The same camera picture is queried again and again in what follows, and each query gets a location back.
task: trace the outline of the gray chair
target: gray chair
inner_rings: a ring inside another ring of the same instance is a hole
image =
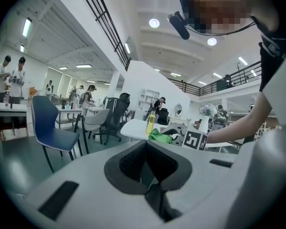
[[[83,116],[79,114],[77,117],[74,132],[76,132],[77,129],[82,129],[83,134],[84,134],[85,149],[88,154],[89,154],[89,149],[87,147],[85,134],[89,132],[90,133],[89,139],[90,139],[92,131],[99,129],[100,143],[102,144],[103,142],[102,142],[102,136],[101,136],[102,134],[101,125],[106,121],[109,111],[110,111],[109,109],[104,109],[102,111],[99,111],[95,115]]]

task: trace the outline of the blue chair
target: blue chair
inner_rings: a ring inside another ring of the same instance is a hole
[[[58,109],[46,96],[34,96],[32,98],[32,124],[33,131],[37,142],[43,147],[46,160],[52,172],[54,172],[51,162],[48,158],[46,148],[49,147],[70,154],[71,160],[74,160],[72,149],[76,142],[80,155],[82,151],[80,147],[79,134],[60,130],[55,128],[55,120],[58,116]]]

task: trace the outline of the ceiling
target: ceiling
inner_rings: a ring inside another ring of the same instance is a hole
[[[179,0],[135,0],[140,30],[142,60],[168,78],[170,73],[181,74],[176,80],[185,80],[197,86],[198,81],[211,83],[218,80],[212,78],[214,69],[218,74],[226,75],[237,71],[238,57],[255,63],[259,60],[258,29],[253,26],[245,31],[216,37],[217,44],[209,46],[210,37],[190,31],[190,39],[183,40],[167,16],[176,11],[181,12]],[[149,20],[156,18],[160,26],[151,28]]]
[[[28,36],[22,35],[26,18],[32,19]],[[3,23],[7,44],[52,68],[81,80],[110,82],[114,69],[96,54],[88,40],[50,0],[20,0]],[[78,69],[78,64],[90,64],[90,69]],[[120,76],[118,86],[123,85]]]

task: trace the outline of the woman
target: woman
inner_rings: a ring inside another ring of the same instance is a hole
[[[96,87],[94,85],[90,85],[87,89],[87,91],[84,94],[84,99],[82,102],[82,112],[81,114],[86,116],[87,109],[91,105],[91,98],[92,98],[92,92],[97,91]]]

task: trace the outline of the railing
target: railing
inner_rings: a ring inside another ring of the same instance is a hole
[[[261,73],[261,62],[259,61],[233,74],[227,75],[218,81],[202,87],[200,96],[258,80],[260,79]]]
[[[177,81],[174,79],[168,78],[172,83],[174,83],[177,87],[179,87],[183,92],[194,94],[196,96],[200,96],[200,87],[188,84],[184,81]]]
[[[131,58],[128,58],[124,46],[117,33],[115,25],[112,21],[110,13],[106,7],[104,0],[85,0],[91,8],[93,14],[96,17],[96,21],[99,22],[100,26],[104,30],[106,36],[111,42],[114,52],[119,57],[119,60],[124,65],[125,69],[128,69]]]

